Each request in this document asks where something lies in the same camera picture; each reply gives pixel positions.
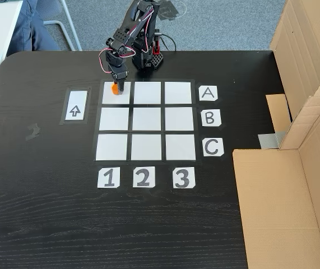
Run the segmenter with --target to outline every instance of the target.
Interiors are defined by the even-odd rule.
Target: black table
[[[273,53],[164,57],[156,72],[128,63],[129,79],[218,87],[222,127],[196,134],[220,135],[225,155],[196,162],[193,189],[174,189],[166,164],[152,189],[132,187],[131,165],[122,165],[119,188],[97,188],[100,81],[110,80],[97,52],[19,53],[2,63],[0,268],[247,268],[231,153],[274,133],[265,95],[284,91]],[[86,124],[59,124],[69,87],[91,88]]]

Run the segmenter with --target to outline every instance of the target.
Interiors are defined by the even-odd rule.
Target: white paper square
[[[70,91],[65,120],[83,120],[87,91]]]
[[[160,134],[133,134],[132,161],[155,161],[162,159]]]
[[[104,83],[103,104],[128,105],[130,103],[131,82],[125,82],[124,92],[121,95],[113,94],[111,90],[113,82]]]
[[[120,167],[102,168],[98,176],[98,188],[118,188],[120,186]]]
[[[193,131],[192,108],[165,108],[166,131]]]
[[[134,104],[161,104],[161,82],[135,82]]]
[[[222,156],[225,151],[222,138],[205,138],[202,140],[204,156]]]
[[[155,186],[155,167],[136,167],[133,171],[133,188],[153,188]]]
[[[96,161],[126,161],[127,134],[99,134]]]
[[[176,168],[172,172],[174,189],[192,189],[196,186],[194,167]]]
[[[190,82],[165,82],[166,104],[191,104]]]
[[[200,101],[216,101],[218,99],[217,86],[200,86],[198,94]]]
[[[128,108],[102,108],[99,130],[126,131],[128,129]]]
[[[196,160],[193,134],[166,135],[167,160]]]
[[[218,127],[222,124],[221,111],[219,109],[207,109],[201,111],[202,126]]]
[[[134,131],[161,130],[161,108],[134,108],[132,118]]]

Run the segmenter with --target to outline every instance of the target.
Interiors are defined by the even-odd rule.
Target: person
[[[38,0],[23,1],[7,56],[27,50],[60,50],[36,11],[37,3]]]

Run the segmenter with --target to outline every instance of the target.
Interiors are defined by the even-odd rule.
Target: up arrow
[[[72,110],[70,110],[70,113],[72,113],[72,116],[73,116],[73,117],[76,117],[76,115],[77,115],[78,113],[81,113],[81,111],[79,110],[79,108],[78,108],[77,105],[76,105]]]

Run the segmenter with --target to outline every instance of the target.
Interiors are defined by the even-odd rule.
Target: chair leg
[[[68,21],[69,21],[69,24],[70,24],[70,28],[71,28],[72,34],[73,34],[73,36],[75,38],[75,43],[77,45],[77,48],[78,48],[79,51],[82,51],[82,48],[81,48],[81,45],[80,45],[80,42],[79,42],[79,38],[77,37],[77,33],[76,33],[74,24],[72,22],[72,19],[71,19],[70,13],[69,13],[68,6],[66,5],[65,0],[61,0],[61,3],[63,5],[66,17],[68,18]]]
[[[74,52],[75,51],[74,45],[72,44],[71,39],[70,39],[68,32],[66,31],[63,23],[61,21],[44,21],[44,25],[50,25],[50,24],[57,24],[61,27],[61,30],[63,31],[64,36],[66,38],[66,41],[68,41],[70,49]]]

